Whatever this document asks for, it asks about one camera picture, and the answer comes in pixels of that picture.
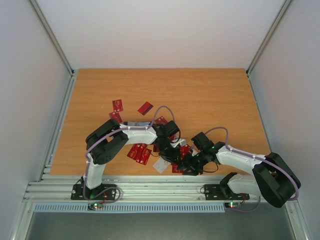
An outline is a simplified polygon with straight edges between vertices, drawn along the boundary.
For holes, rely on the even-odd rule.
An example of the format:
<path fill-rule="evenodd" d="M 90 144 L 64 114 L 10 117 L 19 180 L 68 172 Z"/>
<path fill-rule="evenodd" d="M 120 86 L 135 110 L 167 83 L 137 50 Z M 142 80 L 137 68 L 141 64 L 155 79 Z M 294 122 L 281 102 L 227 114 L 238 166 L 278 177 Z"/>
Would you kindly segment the white card bottom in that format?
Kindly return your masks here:
<path fill-rule="evenodd" d="M 154 164 L 153 168 L 160 174 L 164 172 L 164 170 L 170 165 L 170 163 L 160 157 Z"/>

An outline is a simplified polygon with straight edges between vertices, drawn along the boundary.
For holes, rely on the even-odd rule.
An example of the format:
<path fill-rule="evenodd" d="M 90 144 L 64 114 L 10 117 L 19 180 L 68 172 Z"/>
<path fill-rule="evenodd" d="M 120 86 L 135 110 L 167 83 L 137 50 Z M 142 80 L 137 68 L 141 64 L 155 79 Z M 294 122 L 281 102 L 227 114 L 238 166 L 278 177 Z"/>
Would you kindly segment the blue leather card holder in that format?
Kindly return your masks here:
<path fill-rule="evenodd" d="M 143 127 L 150 125 L 150 121 L 136 122 L 136 121 L 124 121 L 123 124 L 129 127 Z"/>

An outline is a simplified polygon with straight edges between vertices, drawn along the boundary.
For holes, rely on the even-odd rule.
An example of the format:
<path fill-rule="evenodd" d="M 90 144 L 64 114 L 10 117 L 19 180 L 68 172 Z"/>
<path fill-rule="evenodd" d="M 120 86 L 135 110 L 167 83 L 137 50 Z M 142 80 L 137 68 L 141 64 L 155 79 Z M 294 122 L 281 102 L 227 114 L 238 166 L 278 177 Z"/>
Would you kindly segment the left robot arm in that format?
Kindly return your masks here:
<path fill-rule="evenodd" d="M 105 166 L 125 145 L 156 145 L 162 159 L 172 164 L 180 161 L 180 147 L 186 145 L 177 124 L 128 126 L 110 119 L 85 140 L 86 169 L 82 177 L 82 196 L 85 200 L 97 199 L 103 194 L 102 176 Z"/>

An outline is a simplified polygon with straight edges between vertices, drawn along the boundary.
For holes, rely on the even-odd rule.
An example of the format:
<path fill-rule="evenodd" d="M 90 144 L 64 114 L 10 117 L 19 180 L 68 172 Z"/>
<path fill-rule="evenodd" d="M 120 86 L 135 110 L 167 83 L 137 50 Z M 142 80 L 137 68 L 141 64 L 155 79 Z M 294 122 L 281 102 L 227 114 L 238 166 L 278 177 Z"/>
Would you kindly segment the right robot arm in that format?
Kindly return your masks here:
<path fill-rule="evenodd" d="M 225 142 L 213 143 L 200 132 L 192 138 L 197 151 L 191 151 L 178 162 L 185 175 L 197 176 L 208 163 L 231 166 L 245 172 L 227 174 L 219 183 L 218 192 L 224 200 L 240 194 L 263 197 L 270 205 L 281 208 L 287 201 L 296 200 L 301 183 L 281 156 L 253 154 L 233 148 Z"/>

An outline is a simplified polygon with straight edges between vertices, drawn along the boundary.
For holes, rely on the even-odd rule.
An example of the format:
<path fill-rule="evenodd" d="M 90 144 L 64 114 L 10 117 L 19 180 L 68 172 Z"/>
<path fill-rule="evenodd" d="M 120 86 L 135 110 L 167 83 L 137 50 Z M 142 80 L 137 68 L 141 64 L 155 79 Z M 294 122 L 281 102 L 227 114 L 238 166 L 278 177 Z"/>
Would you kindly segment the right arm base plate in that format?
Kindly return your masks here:
<path fill-rule="evenodd" d="M 224 201 L 242 201 L 242 200 L 249 200 L 250 195 L 249 194 L 236 194 L 236 193 L 230 193 L 228 196 L 226 196 L 220 188 L 219 184 L 205 184 L 203 185 L 203 194 L 205 196 L 206 201 L 218 201 L 218 200 L 224 200 Z"/>

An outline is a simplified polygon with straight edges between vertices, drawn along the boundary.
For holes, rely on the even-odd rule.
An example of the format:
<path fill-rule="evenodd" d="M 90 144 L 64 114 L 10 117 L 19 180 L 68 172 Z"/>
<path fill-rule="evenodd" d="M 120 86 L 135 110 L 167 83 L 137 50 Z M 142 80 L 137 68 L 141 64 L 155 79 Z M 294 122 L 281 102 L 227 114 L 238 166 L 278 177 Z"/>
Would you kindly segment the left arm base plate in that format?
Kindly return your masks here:
<path fill-rule="evenodd" d="M 85 197 L 90 201 L 113 201 L 116 199 L 116 185 L 115 184 L 101 184 L 100 186 L 89 189 L 85 187 L 83 194 L 83 184 L 74 184 L 71 191 L 70 199 L 74 201 L 85 201 Z"/>

